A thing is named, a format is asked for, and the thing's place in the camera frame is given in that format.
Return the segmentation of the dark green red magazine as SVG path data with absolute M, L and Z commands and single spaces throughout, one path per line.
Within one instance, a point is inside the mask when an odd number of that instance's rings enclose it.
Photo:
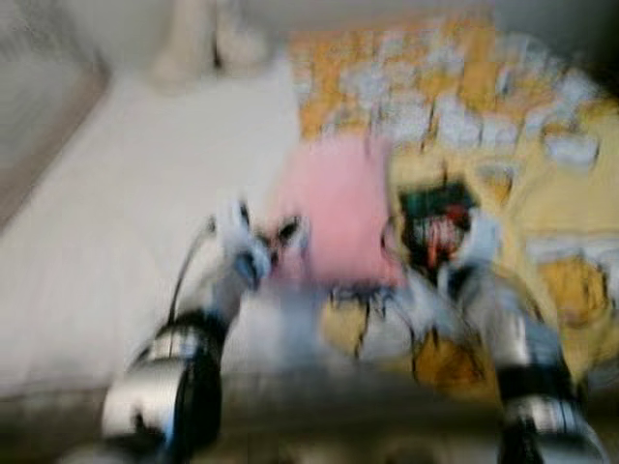
M 460 229 L 463 240 L 470 228 L 469 209 L 476 207 L 476 199 L 464 182 L 450 181 L 400 189 L 397 200 L 399 217 L 402 219 L 399 242 L 407 250 L 408 261 L 416 269 L 434 274 L 419 266 L 419 220 L 451 218 Z

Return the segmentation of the yellow cartoon print blanket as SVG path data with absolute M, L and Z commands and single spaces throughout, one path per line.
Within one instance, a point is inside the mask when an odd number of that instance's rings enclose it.
M 408 261 L 398 191 L 462 181 L 501 224 L 492 269 L 529 293 L 572 383 L 618 358 L 619 102 L 591 76 L 478 12 L 301 32 L 290 59 L 304 142 L 363 131 L 390 143 L 384 248 L 401 270 L 433 281 L 441 267 Z M 415 332 L 393 306 L 364 301 L 369 286 L 328 286 L 323 334 L 337 349 L 450 396 L 498 396 L 478 337 Z

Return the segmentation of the cream plush toy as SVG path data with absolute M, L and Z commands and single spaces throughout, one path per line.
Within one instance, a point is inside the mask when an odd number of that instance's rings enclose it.
M 266 31 L 245 13 L 245 0 L 169 0 L 168 30 L 152 62 L 152 83 L 189 87 L 212 73 L 264 70 L 274 54 Z

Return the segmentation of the pink plush pillow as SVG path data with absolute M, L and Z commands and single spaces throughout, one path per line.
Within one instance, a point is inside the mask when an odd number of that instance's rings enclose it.
M 395 284 L 401 266 L 389 238 L 391 145 L 363 131 L 301 143 L 286 160 L 273 194 L 270 228 L 298 217 L 304 246 L 279 253 L 271 277 L 300 284 Z

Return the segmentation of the white quilted mattress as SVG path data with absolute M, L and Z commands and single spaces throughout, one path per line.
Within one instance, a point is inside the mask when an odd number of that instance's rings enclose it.
M 172 112 L 124 125 L 121 141 L 75 152 L 0 236 L 0 397 L 97 390 L 156 324 L 173 261 L 209 205 L 244 180 L 273 182 L 291 154 L 293 67 L 286 88 L 244 89 L 219 124 L 141 152 Z

